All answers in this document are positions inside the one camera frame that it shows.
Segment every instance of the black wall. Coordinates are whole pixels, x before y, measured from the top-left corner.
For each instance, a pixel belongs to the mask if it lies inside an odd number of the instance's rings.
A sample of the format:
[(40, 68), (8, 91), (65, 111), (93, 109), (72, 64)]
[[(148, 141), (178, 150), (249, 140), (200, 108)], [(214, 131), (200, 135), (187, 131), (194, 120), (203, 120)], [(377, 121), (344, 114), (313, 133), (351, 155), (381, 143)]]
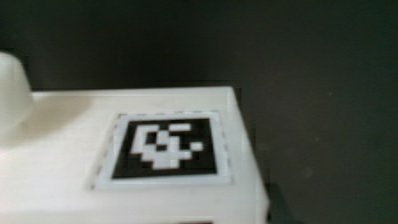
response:
[(3, 1), (0, 49), (36, 90), (232, 85), (296, 219), (398, 223), (397, 1)]

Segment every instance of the white border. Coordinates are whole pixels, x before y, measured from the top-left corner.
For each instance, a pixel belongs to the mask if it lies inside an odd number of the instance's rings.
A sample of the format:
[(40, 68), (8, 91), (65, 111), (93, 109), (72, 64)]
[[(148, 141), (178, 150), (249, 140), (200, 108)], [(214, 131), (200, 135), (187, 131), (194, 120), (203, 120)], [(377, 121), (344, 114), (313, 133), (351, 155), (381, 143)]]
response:
[[(210, 119), (216, 164), (218, 164), (219, 173), (113, 180), (113, 172), (114, 172), (114, 167), (116, 167), (116, 162), (120, 157), (123, 137), (129, 130), (129, 122), (146, 121), (146, 120), (177, 120), (177, 119), (191, 119), (191, 118)], [(191, 112), (191, 113), (186, 112), (186, 113), (173, 113), (173, 114), (122, 115), (118, 119), (118, 128), (116, 128), (114, 137), (113, 137), (113, 146), (111, 146), (107, 157), (104, 160), (100, 175), (97, 177), (95, 189), (134, 189), (134, 188), (148, 188), (148, 187), (164, 187), (168, 185), (175, 186), (175, 185), (218, 184), (218, 183), (219, 184), (232, 183), (230, 158), (228, 158), (225, 136), (223, 136), (219, 112)]]

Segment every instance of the white table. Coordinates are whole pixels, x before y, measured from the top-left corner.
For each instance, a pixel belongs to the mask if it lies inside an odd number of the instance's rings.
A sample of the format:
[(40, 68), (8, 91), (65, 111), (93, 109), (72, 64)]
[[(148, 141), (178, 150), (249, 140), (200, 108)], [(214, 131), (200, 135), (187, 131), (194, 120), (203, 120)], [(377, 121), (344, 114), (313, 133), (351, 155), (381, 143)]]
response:
[[(36, 92), (34, 99), (33, 114), (0, 138), (0, 223), (265, 223), (269, 198), (230, 87)], [(102, 185), (122, 114), (207, 113), (223, 129), (221, 178), (184, 175), (170, 183), (150, 177)]]

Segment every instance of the dark background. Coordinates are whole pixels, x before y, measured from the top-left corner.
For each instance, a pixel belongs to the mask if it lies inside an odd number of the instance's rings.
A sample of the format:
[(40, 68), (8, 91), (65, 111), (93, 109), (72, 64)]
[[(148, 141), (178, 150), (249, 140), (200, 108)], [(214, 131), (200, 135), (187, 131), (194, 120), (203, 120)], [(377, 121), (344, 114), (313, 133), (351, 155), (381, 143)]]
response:
[(274, 223), (398, 223), (397, 1), (3, 1), (0, 49), (36, 90), (232, 85)]

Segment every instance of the black square marker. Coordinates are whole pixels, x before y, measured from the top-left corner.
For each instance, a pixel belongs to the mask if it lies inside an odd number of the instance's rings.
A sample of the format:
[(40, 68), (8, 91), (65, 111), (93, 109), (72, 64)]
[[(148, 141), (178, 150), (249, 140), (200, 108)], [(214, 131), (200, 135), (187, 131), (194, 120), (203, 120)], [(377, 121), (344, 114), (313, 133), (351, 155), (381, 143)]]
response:
[(209, 118), (130, 121), (113, 179), (218, 174)]

